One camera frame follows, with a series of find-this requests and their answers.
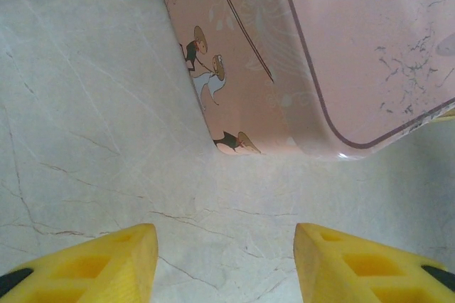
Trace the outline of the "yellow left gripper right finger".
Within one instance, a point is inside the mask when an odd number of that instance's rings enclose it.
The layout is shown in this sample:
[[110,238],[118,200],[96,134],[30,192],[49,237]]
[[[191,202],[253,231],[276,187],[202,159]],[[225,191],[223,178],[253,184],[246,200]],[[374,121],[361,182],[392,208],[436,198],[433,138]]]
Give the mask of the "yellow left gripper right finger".
[[454,301],[443,264],[321,225],[296,225],[294,262],[304,302]]

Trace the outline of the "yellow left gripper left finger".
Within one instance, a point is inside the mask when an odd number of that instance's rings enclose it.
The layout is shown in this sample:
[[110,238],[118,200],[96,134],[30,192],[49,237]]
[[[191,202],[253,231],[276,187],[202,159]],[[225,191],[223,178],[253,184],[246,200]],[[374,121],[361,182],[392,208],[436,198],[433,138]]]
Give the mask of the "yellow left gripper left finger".
[[142,223],[25,262],[1,276],[2,302],[149,302],[156,228]]

